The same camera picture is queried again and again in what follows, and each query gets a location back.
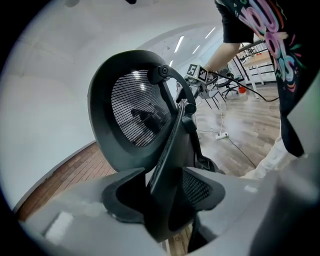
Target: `graphic print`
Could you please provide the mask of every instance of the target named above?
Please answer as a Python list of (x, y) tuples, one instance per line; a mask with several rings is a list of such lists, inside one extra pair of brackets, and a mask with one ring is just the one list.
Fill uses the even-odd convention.
[(288, 90), (296, 90), (296, 77), (298, 76), (298, 66), (306, 68), (298, 58), (302, 55), (298, 53), (301, 44), (294, 44), (296, 35), (292, 35), (290, 49), (286, 49), (284, 40), (289, 40), (289, 35), (285, 31), (285, 21), (287, 17), (284, 10), (270, 0), (241, 0), (241, 3), (249, 2), (251, 6), (242, 7), (238, 18), (249, 26), (260, 39), (265, 40), (265, 44), (273, 56), (274, 73), (276, 78), (287, 81)]

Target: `mesh headrest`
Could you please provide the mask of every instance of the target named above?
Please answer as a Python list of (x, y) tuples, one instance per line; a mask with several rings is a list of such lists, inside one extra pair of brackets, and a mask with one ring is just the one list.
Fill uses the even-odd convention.
[(165, 61), (153, 52), (122, 52), (96, 71), (88, 109), (96, 141), (116, 171), (157, 164), (177, 109), (165, 82), (151, 84), (150, 69)]

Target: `ceiling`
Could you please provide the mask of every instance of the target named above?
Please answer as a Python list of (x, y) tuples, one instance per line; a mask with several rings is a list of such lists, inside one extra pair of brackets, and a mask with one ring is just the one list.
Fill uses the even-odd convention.
[[(178, 33), (154, 44), (148, 48), (148, 50), (160, 55), (168, 64), (173, 60), (172, 67), (177, 68), (189, 59), (198, 56), (201, 50), (211, 43), (211, 39), (215, 36), (217, 28), (214, 29), (207, 38), (205, 37), (214, 27), (214, 25), (208, 25)], [(175, 53), (177, 43), (181, 36), (184, 36), (184, 38), (178, 51)]]

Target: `black t-shirt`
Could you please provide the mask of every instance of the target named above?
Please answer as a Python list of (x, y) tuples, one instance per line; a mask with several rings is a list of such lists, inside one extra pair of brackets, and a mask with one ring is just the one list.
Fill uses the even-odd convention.
[(302, 145), (288, 114), (319, 70), (317, 8), (294, 0), (216, 0), (224, 43), (253, 43), (254, 33), (267, 46), (276, 77), (285, 148), (299, 157)]

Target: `black cable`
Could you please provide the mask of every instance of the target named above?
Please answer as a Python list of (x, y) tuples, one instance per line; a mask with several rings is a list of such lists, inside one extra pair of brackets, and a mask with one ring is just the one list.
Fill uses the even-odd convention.
[(274, 99), (270, 99), (270, 100), (265, 99), (265, 97), (263, 97), (260, 93), (258, 93), (258, 92), (256, 92), (255, 90), (252, 90), (252, 89), (248, 88), (247, 86), (239, 83), (237, 80), (234, 80), (233, 78), (224, 76), (224, 75), (222, 75), (222, 74), (218, 74), (218, 73), (216, 73), (216, 72), (211, 72), (211, 71), (210, 71), (210, 73), (215, 74), (216, 76), (219, 76), (219, 77), (222, 77), (222, 78), (225, 78), (225, 79), (229, 79), (229, 80), (237, 83), (238, 85), (240, 85), (240, 86), (242, 86), (242, 87), (244, 87), (244, 88), (247, 88), (249, 91), (254, 92), (255, 94), (258, 94), (265, 102), (274, 102), (274, 101), (276, 101), (277, 99), (279, 99), (279, 97), (274, 98)]
[(241, 152), (242, 154), (244, 154), (244, 156), (250, 161), (250, 163), (254, 166), (254, 168), (257, 168), (257, 166), (250, 160), (250, 158), (247, 157), (247, 155), (246, 155), (236, 144), (234, 144), (229, 137), (227, 137), (227, 138), (228, 138), (228, 140), (229, 140), (238, 150), (240, 150), (240, 152)]

